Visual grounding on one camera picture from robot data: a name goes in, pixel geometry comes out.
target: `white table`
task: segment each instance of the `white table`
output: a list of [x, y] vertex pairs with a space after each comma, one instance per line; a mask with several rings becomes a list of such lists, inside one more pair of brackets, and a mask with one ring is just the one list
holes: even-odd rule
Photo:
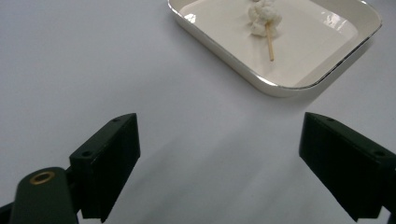
[[383, 27], [364, 54], [323, 93], [280, 99], [188, 35], [165, 0], [1, 1], [0, 205], [137, 113], [142, 157], [106, 223], [355, 223], [298, 147], [315, 112], [396, 152], [396, 2], [368, 3]]

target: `stick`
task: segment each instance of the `stick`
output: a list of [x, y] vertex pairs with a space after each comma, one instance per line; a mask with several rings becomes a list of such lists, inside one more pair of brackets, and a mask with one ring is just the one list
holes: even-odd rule
[[274, 61], [274, 50], [272, 47], [272, 38], [271, 38], [271, 31], [270, 31], [270, 22], [265, 23], [265, 32], [267, 33], [267, 40], [268, 40], [268, 50], [270, 53], [270, 60], [271, 62]]

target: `white food item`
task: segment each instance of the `white food item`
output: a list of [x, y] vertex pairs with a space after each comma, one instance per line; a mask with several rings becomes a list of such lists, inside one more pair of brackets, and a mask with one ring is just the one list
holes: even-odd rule
[[265, 24], [270, 24], [271, 35], [276, 35], [276, 27], [282, 21], [282, 16], [274, 7], [272, 0], [261, 0], [249, 8], [247, 12], [252, 21], [251, 33], [253, 35], [267, 36]]

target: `white plate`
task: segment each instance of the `white plate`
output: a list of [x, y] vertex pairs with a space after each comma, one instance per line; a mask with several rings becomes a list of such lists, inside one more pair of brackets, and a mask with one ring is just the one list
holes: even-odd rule
[[276, 0], [283, 17], [267, 41], [250, 33], [252, 0], [168, 0], [177, 22], [258, 90], [285, 97], [329, 77], [380, 27], [375, 10], [359, 0]]

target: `screw hole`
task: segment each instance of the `screw hole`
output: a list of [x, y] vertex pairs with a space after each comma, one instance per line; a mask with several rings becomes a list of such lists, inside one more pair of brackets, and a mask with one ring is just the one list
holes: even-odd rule
[[44, 184], [46, 182], [49, 182], [53, 177], [55, 177], [55, 173], [53, 173], [52, 171], [46, 171], [46, 172], [43, 172], [43, 173], [33, 176], [30, 179], [30, 183], [33, 185]]
[[89, 156], [92, 155], [92, 152], [90, 152], [90, 151], [85, 151], [85, 152], [83, 152], [81, 155], [82, 155], [83, 157], [89, 157]]
[[374, 154], [375, 154], [377, 157], [384, 157], [384, 156], [385, 156], [385, 153], [382, 152], [382, 151], [375, 151]]

